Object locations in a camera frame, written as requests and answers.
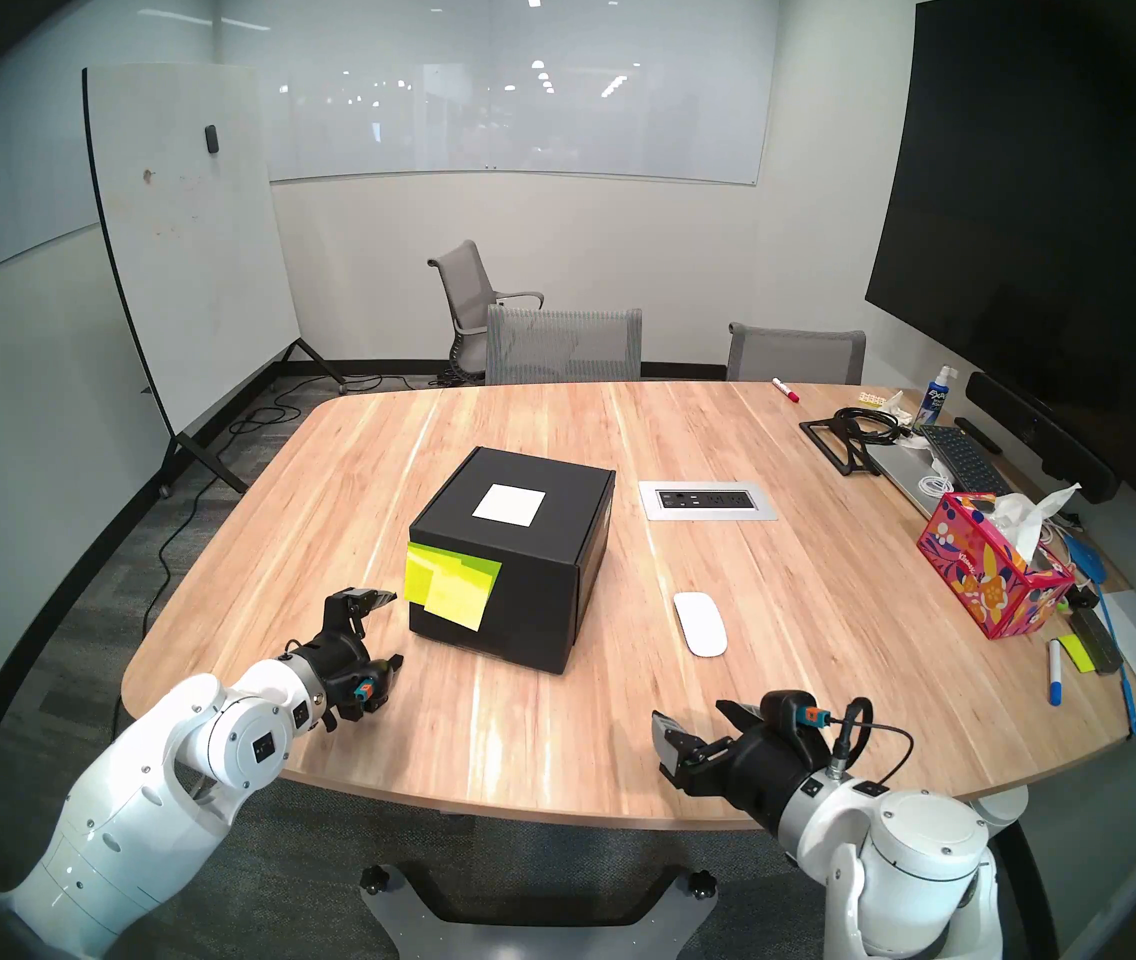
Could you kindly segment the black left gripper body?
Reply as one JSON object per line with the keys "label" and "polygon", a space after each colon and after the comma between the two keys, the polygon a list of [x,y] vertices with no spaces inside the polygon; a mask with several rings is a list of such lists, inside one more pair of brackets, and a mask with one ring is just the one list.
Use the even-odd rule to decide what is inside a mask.
{"label": "black left gripper body", "polygon": [[321,631],[300,646],[300,656],[314,671],[323,694],[321,723],[325,731],[339,727],[337,718],[358,723],[370,710],[370,662],[365,636],[354,636],[340,621],[340,592],[323,602]]}

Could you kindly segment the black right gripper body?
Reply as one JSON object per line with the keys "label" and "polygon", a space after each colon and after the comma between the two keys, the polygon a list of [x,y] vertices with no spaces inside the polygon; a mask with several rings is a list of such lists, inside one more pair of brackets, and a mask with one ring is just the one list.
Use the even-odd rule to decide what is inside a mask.
{"label": "black right gripper body", "polygon": [[783,823],[797,799],[808,819],[843,784],[832,773],[832,748],[820,729],[824,709],[811,692],[774,690],[758,703],[765,726],[708,742],[680,763],[678,790],[691,798],[719,798],[741,810],[771,837],[795,836]]}

